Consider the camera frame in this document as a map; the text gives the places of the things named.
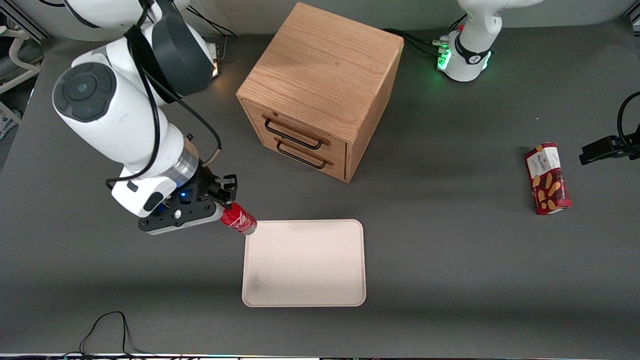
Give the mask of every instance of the metal drawer handle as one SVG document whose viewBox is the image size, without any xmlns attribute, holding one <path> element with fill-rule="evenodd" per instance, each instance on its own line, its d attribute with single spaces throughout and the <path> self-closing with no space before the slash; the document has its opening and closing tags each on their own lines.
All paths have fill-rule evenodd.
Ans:
<svg viewBox="0 0 640 360">
<path fill-rule="evenodd" d="M 281 131 L 278 131 L 278 130 L 272 128 L 272 127 L 269 127 L 269 124 L 271 123 L 271 119 L 269 119 L 267 117 L 265 117 L 265 118 L 267 119 L 267 121 L 264 122 L 264 127 L 266 127 L 267 130 L 269 130 L 269 132 L 272 132 L 272 133 L 274 133 L 276 135 L 280 135 L 280 136 L 282 136 L 283 138 L 285 138 L 285 139 L 287 139 L 289 141 L 292 141 L 292 142 L 294 142 L 294 143 L 296 143 L 298 145 L 304 146 L 304 147 L 306 147 L 308 149 L 311 149 L 311 150 L 318 150 L 318 149 L 320 149 L 320 146 L 322 146 L 322 140 L 318 140 L 318 144 L 317 145 L 311 145 L 309 143 L 306 143 L 304 141 L 301 141 L 301 140 L 298 140 L 298 139 L 296 139 L 294 137 L 291 137 L 291 136 L 289 136 L 289 135 L 287 135 L 287 134 L 285 134 L 285 133 L 283 133 Z"/>
<path fill-rule="evenodd" d="M 290 152 L 288 152 L 288 151 L 284 151 L 284 150 L 282 150 L 282 149 L 280 148 L 280 145 L 282 145 L 282 142 L 280 142 L 280 141 L 279 141 L 279 142 L 278 142 L 278 145 L 276 145 L 276 149 L 278 149 L 278 151 L 279 151 L 281 154 L 284 154 L 284 155 L 286 155 L 286 156 L 288 156 L 288 157 L 290 157 L 290 158 L 292 158 L 292 159 L 294 159 L 294 160 L 298 160 L 298 161 L 300 161 L 301 163 L 303 163 L 303 164 L 305 164 L 305 165 L 309 165 L 309 166 L 310 166 L 310 167 L 312 167 L 312 168 L 316 168 L 316 169 L 318 169 L 318 170 L 321 170 L 321 169 L 323 169 L 323 168 L 326 166 L 326 164 L 327 164 L 326 160 L 324 160 L 324 161 L 322 162 L 322 165 L 316 165 L 316 164 L 312 163 L 311 161 L 304 160 L 303 158 L 301 158 L 301 157 L 299 157 L 299 156 L 297 156 L 297 155 L 294 155 L 294 154 L 291 154 L 291 153 L 290 153 Z"/>
</svg>

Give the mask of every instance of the power cord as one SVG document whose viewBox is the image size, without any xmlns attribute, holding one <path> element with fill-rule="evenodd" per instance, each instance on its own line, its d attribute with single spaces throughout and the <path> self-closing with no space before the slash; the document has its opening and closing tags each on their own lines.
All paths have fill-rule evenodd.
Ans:
<svg viewBox="0 0 640 360">
<path fill-rule="evenodd" d="M 147 12 L 148 12 L 148 5 L 147 5 L 147 3 L 145 3 L 145 6 L 143 7 L 142 15 L 140 16 L 140 19 L 138 20 L 138 24 L 144 22 L 145 18 L 147 17 Z M 128 41 L 127 45 L 129 47 L 129 53 L 133 54 L 131 41 Z M 138 74 L 140 75 L 140 79 L 142 80 L 142 85 L 145 87 L 145 92 L 147 93 L 147 97 L 149 99 L 149 106 L 151 106 L 151 113 L 153 114 L 153 118 L 154 118 L 154 148 L 153 148 L 153 150 L 151 152 L 151 158 L 149 159 L 149 162 L 139 172 L 137 172 L 137 173 L 135 173 L 133 175 L 129 175 L 129 176 L 110 177 L 109 179 L 106 179 L 104 181 L 104 184 L 107 186 L 107 188 L 109 188 L 109 190 L 112 190 L 113 189 L 113 184 L 118 182 L 118 181 L 128 181 L 128 180 L 136 179 L 137 177 L 140 177 L 144 173 L 149 171 L 151 166 L 153 166 L 153 164 L 156 162 L 156 158 L 157 158 L 157 155 L 158 155 L 158 150 L 160 148 L 160 117 L 158 115 L 158 109 L 157 109 L 157 106 L 156 106 L 156 99 L 154 98 L 154 94 L 151 92 L 151 86 L 149 86 L 149 82 L 147 81 L 147 78 L 145 77 L 144 70 L 143 70 L 142 66 L 137 61 L 134 61 L 134 63 L 136 64 L 136 70 L 138 71 Z"/>
<path fill-rule="evenodd" d="M 467 17 L 467 13 L 465 13 L 464 15 L 462 15 L 462 16 L 460 17 L 460 19 L 458 19 L 458 20 L 454 21 L 454 22 L 453 22 L 453 24 L 449 25 L 449 29 L 453 29 L 453 28 L 455 28 L 456 26 L 458 26 L 458 24 L 459 24 L 462 20 L 464 20 L 464 19 L 465 19 L 465 17 Z"/>
<path fill-rule="evenodd" d="M 423 54 L 426 55 L 437 55 L 436 52 L 429 52 L 426 51 L 425 49 L 421 48 L 420 45 L 429 45 L 431 46 L 431 42 L 427 41 L 427 40 L 423 40 L 421 38 L 418 38 L 416 36 L 413 36 L 405 31 L 402 30 L 398 30 L 398 29 L 382 29 L 382 31 L 386 31 L 387 33 L 391 33 L 394 35 L 398 35 L 399 37 L 403 37 L 407 43 L 409 43 L 409 45 L 413 46 L 414 48 L 416 48 L 416 50 L 420 51 Z"/>
<path fill-rule="evenodd" d="M 218 143 L 218 147 L 214 152 L 209 156 L 207 160 L 202 163 L 202 166 L 208 167 L 213 161 L 218 157 L 220 151 L 222 151 L 222 141 L 220 140 L 220 136 L 216 130 L 206 121 L 197 111 L 191 108 L 186 102 L 184 102 L 179 96 L 175 95 L 175 93 L 169 91 L 169 89 L 165 88 L 158 80 L 156 80 L 153 76 L 151 76 L 145 69 L 142 69 L 147 78 L 156 86 L 156 88 L 162 90 L 164 93 L 169 95 L 173 100 L 175 100 L 178 104 L 180 104 L 183 108 L 185 108 L 188 112 L 190 112 L 196 119 L 198 119 L 216 138 Z"/>
<path fill-rule="evenodd" d="M 40 1 L 44 5 L 52 6 L 54 8 L 64 8 L 64 7 L 66 7 L 66 5 L 64 3 L 62 3 L 62 4 L 54 4 L 54 3 L 48 2 L 47 0 L 38 0 L 38 1 Z"/>
<path fill-rule="evenodd" d="M 616 127 L 618 128 L 618 136 L 620 137 L 622 142 L 625 144 L 625 146 L 628 147 L 636 156 L 640 157 L 640 150 L 636 149 L 629 143 L 629 141 L 626 138 L 625 132 L 622 130 L 622 118 L 625 114 L 625 109 L 627 108 L 627 105 L 629 104 L 629 102 L 638 96 L 640 96 L 640 92 L 635 92 L 629 95 L 622 102 L 622 105 L 620 105 L 620 110 L 618 110 L 618 120 L 616 122 Z"/>
<path fill-rule="evenodd" d="M 227 34 L 225 34 L 224 32 L 222 32 L 221 29 L 224 29 L 226 31 L 228 31 L 231 35 L 233 35 L 233 37 L 237 37 L 236 33 L 234 33 L 233 31 L 225 28 L 224 26 L 215 23 L 209 19 L 207 19 L 206 17 L 204 17 L 204 15 L 202 15 L 196 8 L 194 8 L 193 6 L 188 6 L 187 7 L 187 11 L 192 13 L 193 15 L 196 15 L 197 17 L 201 18 L 202 20 L 206 21 L 209 25 L 211 25 L 212 28 L 214 28 L 216 31 L 218 31 L 218 33 L 220 33 L 220 35 L 222 35 L 223 37 L 225 37 L 225 43 L 222 47 L 222 56 L 220 56 L 220 61 L 225 59 L 225 56 L 227 55 L 227 40 L 229 38 L 229 36 Z"/>
<path fill-rule="evenodd" d="M 202 14 L 201 14 L 201 13 L 200 13 L 196 8 L 194 8 L 193 6 L 189 5 L 189 6 L 187 7 L 187 10 L 188 10 L 190 13 L 192 13 L 193 15 L 196 15 L 197 17 L 201 18 L 202 20 L 204 20 L 204 21 L 208 22 L 208 23 L 209 23 L 209 25 L 213 26 L 214 28 L 216 28 L 216 29 L 220 28 L 220 29 L 226 30 L 226 31 L 228 31 L 231 35 L 233 35 L 233 37 L 237 37 L 237 34 L 236 34 L 236 33 L 234 33 L 233 31 L 231 31 L 231 30 L 229 30 L 229 29 L 225 28 L 224 26 L 222 26 L 222 25 L 220 25 L 220 24 L 217 24 L 217 23 L 215 23 L 215 22 L 213 22 L 213 21 L 211 21 L 211 20 L 207 19 L 206 17 L 204 17 L 204 15 L 202 15 Z"/>
<path fill-rule="evenodd" d="M 91 335 L 93 335 L 93 332 L 95 331 L 95 327 L 98 325 L 98 323 L 100 322 L 100 320 L 102 320 L 103 318 L 112 315 L 112 314 L 119 314 L 120 317 L 122 318 L 122 355 L 108 355 L 108 356 L 104 356 L 104 355 L 95 355 L 95 354 L 90 354 L 85 350 L 85 345 L 87 340 L 89 340 L 89 338 L 91 338 Z M 60 355 L 60 356 L 45 356 L 45 355 L 21 355 L 21 356 L 0 356 L 0 360 L 68 360 L 70 357 L 74 358 L 74 359 L 80 359 L 80 360 L 92 360 L 92 359 L 109 359 L 109 360 L 117 360 L 117 359 L 122 359 L 122 358 L 129 358 L 129 359 L 139 359 L 139 360 L 148 360 L 150 358 L 153 358 L 155 356 L 137 356 L 134 355 L 130 352 L 128 352 L 126 350 L 126 346 L 127 346 L 127 340 L 129 341 L 129 347 L 131 347 L 131 349 L 133 349 L 135 352 L 138 353 L 144 353 L 144 354 L 150 354 L 146 351 L 142 351 L 138 348 L 136 348 L 133 345 L 133 340 L 131 337 L 131 331 L 129 330 L 129 324 L 127 323 L 127 317 L 124 315 L 123 312 L 121 311 L 111 311 L 109 313 L 103 314 L 101 315 L 91 326 L 91 330 L 89 330 L 89 333 L 87 333 L 87 335 L 82 339 L 82 341 L 80 341 L 80 345 L 78 346 L 78 351 L 71 351 L 71 352 L 67 352 L 66 354 Z"/>
</svg>

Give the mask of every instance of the drawer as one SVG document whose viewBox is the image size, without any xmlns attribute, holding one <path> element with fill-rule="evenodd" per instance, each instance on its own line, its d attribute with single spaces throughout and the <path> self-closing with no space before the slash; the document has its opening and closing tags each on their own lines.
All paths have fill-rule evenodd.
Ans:
<svg viewBox="0 0 640 360">
<path fill-rule="evenodd" d="M 336 177 L 337 179 L 344 181 L 344 158 L 337 160 L 324 158 L 308 149 L 296 145 L 295 143 L 288 142 L 279 136 L 271 136 L 266 139 L 263 138 L 262 143 L 267 148 L 277 151 L 295 162 L 304 164 L 320 172 L 324 172 L 329 176 Z"/>
<path fill-rule="evenodd" d="M 281 114 L 273 111 L 266 111 L 252 104 L 245 103 L 244 105 L 251 122 L 253 122 L 253 127 L 263 143 L 266 144 L 270 138 L 277 136 L 287 143 L 297 145 L 308 153 L 344 163 L 347 149 L 345 142 L 305 129 L 299 123 L 285 120 Z"/>
</svg>

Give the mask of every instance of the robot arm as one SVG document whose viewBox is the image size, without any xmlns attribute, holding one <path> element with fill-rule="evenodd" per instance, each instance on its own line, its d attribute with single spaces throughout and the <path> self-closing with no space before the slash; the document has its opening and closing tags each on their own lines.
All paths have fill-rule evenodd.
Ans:
<svg viewBox="0 0 640 360">
<path fill-rule="evenodd" d="M 67 9 L 85 26 L 125 31 L 142 16 L 142 3 L 146 0 L 63 0 Z M 182 11 L 191 0 L 174 0 L 175 7 Z M 157 10 L 152 4 L 151 11 Z"/>
<path fill-rule="evenodd" d="M 90 16 L 85 1 L 67 3 L 84 19 L 100 18 Z M 96 2 L 102 16 L 108 2 Z M 101 24 L 135 25 L 126 38 L 73 61 L 54 86 L 54 108 L 91 146 L 122 163 L 111 194 L 141 218 L 141 230 L 157 234 L 218 220 L 224 209 L 232 208 L 236 177 L 221 180 L 213 175 L 200 161 L 192 136 L 184 136 L 156 107 L 174 100 L 187 106 L 181 97 L 209 86 L 214 67 L 207 44 L 182 20 L 172 0 L 147 4 L 154 22 L 144 30 L 137 24 L 148 9 L 143 11 L 138 0 L 122 3 L 121 12 L 111 13 L 113 18 L 105 17 Z M 119 8 L 121 2 L 111 4 Z M 214 154 L 220 149 L 218 142 Z"/>
<path fill-rule="evenodd" d="M 440 37 L 443 44 L 438 70 L 456 81 L 472 81 L 486 68 L 490 48 L 502 29 L 498 11 L 525 8 L 543 0 L 458 0 L 467 13 L 462 30 Z"/>
</svg>

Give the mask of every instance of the red can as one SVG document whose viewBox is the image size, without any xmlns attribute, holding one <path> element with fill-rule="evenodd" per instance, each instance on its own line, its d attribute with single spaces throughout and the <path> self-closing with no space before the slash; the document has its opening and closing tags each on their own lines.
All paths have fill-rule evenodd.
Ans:
<svg viewBox="0 0 640 360">
<path fill-rule="evenodd" d="M 220 221 L 243 235 L 253 234 L 256 227 L 258 227 L 258 222 L 253 215 L 246 212 L 242 206 L 235 202 L 231 204 L 231 210 L 223 210 Z"/>
</svg>

